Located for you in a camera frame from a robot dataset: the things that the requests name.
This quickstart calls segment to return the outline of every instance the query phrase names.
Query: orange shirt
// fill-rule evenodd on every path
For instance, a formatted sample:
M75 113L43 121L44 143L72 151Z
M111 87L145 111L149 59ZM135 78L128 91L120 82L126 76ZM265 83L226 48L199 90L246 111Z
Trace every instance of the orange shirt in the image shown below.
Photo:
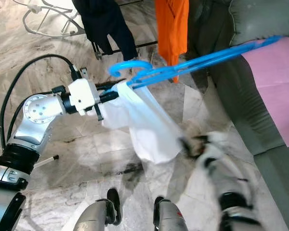
M188 0L155 0L158 53L168 65L176 65L187 51Z

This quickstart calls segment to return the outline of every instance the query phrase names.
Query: pink paper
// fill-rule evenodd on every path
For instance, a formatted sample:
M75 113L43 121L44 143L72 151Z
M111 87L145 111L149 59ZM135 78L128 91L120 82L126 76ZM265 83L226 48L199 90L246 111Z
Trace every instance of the pink paper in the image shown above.
M289 147L289 38L242 55L251 67L268 112Z

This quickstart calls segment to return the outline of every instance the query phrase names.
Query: gray sofa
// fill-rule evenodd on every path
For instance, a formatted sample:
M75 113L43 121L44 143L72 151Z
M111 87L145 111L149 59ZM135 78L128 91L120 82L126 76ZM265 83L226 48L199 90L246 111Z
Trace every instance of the gray sofa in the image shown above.
M188 44L194 57L272 35L289 36L289 0L190 0ZM289 148L263 104L247 61L240 56L208 71L289 228ZM194 74L201 89L205 73Z

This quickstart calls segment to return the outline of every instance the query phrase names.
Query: blue plastic hanger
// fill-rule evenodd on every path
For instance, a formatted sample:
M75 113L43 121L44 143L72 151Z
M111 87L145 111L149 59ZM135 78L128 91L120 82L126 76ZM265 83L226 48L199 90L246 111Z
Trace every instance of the blue plastic hanger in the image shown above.
M175 66L166 66L156 69L153 69L153 66L145 61L126 61L111 66L109 73L114 77L120 77L120 70L135 67L142 68L143 70L139 71L136 76L127 82L127 85L132 85L132 88L136 89L227 61L239 56L242 53L270 45L279 41L281 38L282 36L273 36L267 38L263 42L253 41L247 44L207 54Z

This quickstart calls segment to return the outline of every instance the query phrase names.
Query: white cloth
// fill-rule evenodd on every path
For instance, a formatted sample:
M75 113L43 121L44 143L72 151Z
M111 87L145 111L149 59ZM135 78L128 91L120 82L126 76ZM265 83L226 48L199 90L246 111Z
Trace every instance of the white cloth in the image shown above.
M147 87L130 89L118 83L119 97L100 104L102 125L110 129L129 127L135 152L156 164L172 160L182 149L183 132L155 100Z

